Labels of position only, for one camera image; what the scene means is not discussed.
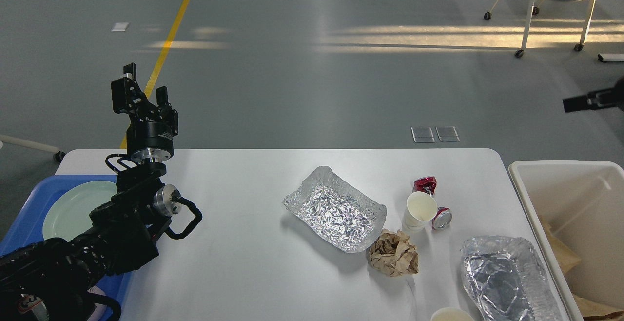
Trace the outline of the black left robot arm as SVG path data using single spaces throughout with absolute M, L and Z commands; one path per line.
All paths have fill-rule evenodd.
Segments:
M 196 204 L 160 179 L 178 134 L 167 88 L 156 90 L 156 104 L 149 102 L 130 63 L 111 92 L 113 111 L 130 118 L 126 152 L 110 154 L 116 165 L 105 159 L 117 176 L 116 194 L 90 212 L 92 227 L 75 238 L 49 238 L 1 257 L 3 321 L 86 321 L 97 305 L 117 321 L 120 303 L 91 288 L 107 275 L 143 267 L 159 255 L 163 234 L 184 239 L 203 218 Z

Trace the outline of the crumpled foil under arm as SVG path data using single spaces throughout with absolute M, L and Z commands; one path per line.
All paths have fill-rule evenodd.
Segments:
M 533 244 L 482 235 L 463 242 L 462 283 L 485 321 L 562 321 Z

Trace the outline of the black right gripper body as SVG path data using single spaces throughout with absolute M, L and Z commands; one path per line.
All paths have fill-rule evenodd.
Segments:
M 624 78 L 621 77 L 617 80 L 615 85 L 610 88 L 610 92 L 607 96 L 607 108 L 617 107 L 622 112 L 624 111 Z

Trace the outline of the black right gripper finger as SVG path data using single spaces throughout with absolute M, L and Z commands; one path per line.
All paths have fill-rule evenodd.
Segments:
M 563 100 L 563 106 L 566 113 L 610 108 L 609 104 L 594 104 L 589 100 Z
M 610 92 L 610 88 L 604 88 L 601 90 L 591 91 L 588 94 L 584 94 L 583 96 L 571 97 L 564 100 L 589 100 L 590 103 L 594 104 L 607 104 L 607 96 Z

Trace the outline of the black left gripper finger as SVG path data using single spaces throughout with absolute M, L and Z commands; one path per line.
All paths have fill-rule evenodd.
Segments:
M 178 112 L 169 103 L 167 87 L 159 87 L 156 90 L 157 120 L 155 130 L 160 133 L 167 131 L 170 136 L 178 136 Z
M 137 82 L 136 64 L 123 67 L 122 77 L 111 82 L 112 110 L 116 114 L 127 114 L 131 121 L 151 121 L 149 99 Z

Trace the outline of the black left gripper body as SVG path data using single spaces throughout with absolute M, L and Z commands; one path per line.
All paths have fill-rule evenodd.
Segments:
M 163 162 L 174 156 L 175 117 L 165 120 L 131 118 L 127 155 L 136 163 Z

